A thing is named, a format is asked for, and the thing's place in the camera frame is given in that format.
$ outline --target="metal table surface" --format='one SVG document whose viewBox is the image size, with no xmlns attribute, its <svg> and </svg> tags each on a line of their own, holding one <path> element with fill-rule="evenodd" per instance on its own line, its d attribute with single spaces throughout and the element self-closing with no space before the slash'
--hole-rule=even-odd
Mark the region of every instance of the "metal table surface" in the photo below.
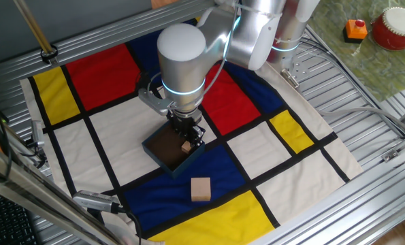
<svg viewBox="0 0 405 245">
<path fill-rule="evenodd" d="M 127 42 L 173 22 L 199 16 L 212 5 L 211 0 L 181 1 L 65 40 L 56 44 L 62 51 L 59 60 L 68 63 Z M 307 34 L 313 37 L 312 31 Z M 300 48 L 295 60 L 302 75 L 298 73 L 297 79 L 311 105 L 324 111 L 370 105 L 370 98 L 365 99 L 370 95 L 355 79 L 350 81 L 331 62 L 308 54 L 316 50 L 306 44 Z M 0 108 L 10 119 L 10 127 L 24 139 L 31 135 L 31 117 L 19 79 L 49 68 L 40 61 L 38 52 L 0 64 Z M 378 106 L 391 107 L 387 103 L 391 102 Z M 254 244 L 367 244 L 405 219 L 405 152 L 388 163 L 381 157 L 403 142 L 393 127 L 371 112 L 324 119 L 361 164 L 364 173 Z M 52 177 L 48 166 L 42 172 Z M 35 224 L 44 244 L 84 243 L 41 217 L 35 217 Z"/>
</svg>

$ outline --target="red square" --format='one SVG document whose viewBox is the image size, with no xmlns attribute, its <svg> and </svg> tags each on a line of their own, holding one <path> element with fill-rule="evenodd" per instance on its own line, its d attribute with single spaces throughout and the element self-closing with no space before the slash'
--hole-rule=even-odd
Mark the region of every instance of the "red square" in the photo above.
<svg viewBox="0 0 405 245">
<path fill-rule="evenodd" d="M 140 73 L 124 44 L 69 63 L 66 68 L 86 110 L 134 92 Z"/>
<path fill-rule="evenodd" d="M 207 87 L 219 65 L 206 76 Z M 260 113 L 229 74 L 222 70 L 213 87 L 205 95 L 202 105 L 222 135 L 237 129 L 260 116 Z"/>
</svg>

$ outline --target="mondrian-style mat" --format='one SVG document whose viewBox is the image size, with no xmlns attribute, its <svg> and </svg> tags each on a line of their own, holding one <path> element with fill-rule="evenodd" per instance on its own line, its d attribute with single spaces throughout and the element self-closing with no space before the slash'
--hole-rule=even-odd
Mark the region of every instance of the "mondrian-style mat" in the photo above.
<svg viewBox="0 0 405 245">
<path fill-rule="evenodd" d="M 152 241 L 247 244 L 362 172 L 270 67 L 255 73 L 226 63 L 199 107 L 206 152 L 172 180 L 142 149 L 166 118 L 137 98 L 140 72 L 159 72 L 159 33 L 21 81 L 33 119 L 44 123 L 54 181 L 67 193 L 117 195 Z M 193 177 L 210 177 L 211 201 L 191 201 Z"/>
</svg>

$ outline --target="keyboard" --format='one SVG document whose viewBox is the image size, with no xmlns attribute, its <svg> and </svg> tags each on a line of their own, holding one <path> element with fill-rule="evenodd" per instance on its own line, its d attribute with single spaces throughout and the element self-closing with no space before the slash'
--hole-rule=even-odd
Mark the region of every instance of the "keyboard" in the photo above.
<svg viewBox="0 0 405 245">
<path fill-rule="evenodd" d="M 39 245 L 31 214 L 22 206 L 0 196 L 0 244 Z"/>
</svg>

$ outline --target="wooden block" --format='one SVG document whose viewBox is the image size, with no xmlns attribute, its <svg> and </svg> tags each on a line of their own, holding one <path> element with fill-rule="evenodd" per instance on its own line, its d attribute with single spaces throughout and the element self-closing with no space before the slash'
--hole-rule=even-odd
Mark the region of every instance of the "wooden block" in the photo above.
<svg viewBox="0 0 405 245">
<path fill-rule="evenodd" d="M 184 144 L 181 146 L 181 150 L 188 154 L 191 151 L 191 145 L 190 142 L 186 141 Z"/>
<path fill-rule="evenodd" d="M 191 178 L 191 201 L 210 201 L 210 178 Z"/>
</svg>

